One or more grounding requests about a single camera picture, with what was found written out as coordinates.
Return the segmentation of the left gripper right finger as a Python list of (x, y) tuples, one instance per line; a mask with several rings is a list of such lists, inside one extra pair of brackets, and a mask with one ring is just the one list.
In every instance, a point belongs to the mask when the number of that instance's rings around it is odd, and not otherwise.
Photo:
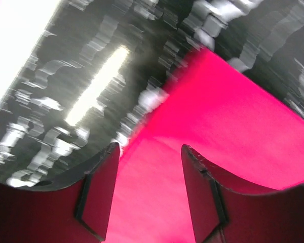
[(196, 242), (304, 242), (304, 184), (274, 190), (181, 148)]

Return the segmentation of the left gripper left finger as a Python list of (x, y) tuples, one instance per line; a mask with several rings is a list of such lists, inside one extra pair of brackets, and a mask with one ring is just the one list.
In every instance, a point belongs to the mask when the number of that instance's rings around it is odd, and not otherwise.
[(35, 186), (0, 183), (0, 242), (105, 241), (119, 156), (112, 143)]

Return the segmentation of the pink red t shirt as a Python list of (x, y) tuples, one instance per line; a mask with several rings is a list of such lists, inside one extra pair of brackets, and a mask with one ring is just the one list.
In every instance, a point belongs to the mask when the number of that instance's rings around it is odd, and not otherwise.
[(304, 184), (304, 118), (221, 58), (189, 58), (121, 157), (107, 242), (196, 242), (181, 148), (257, 185)]

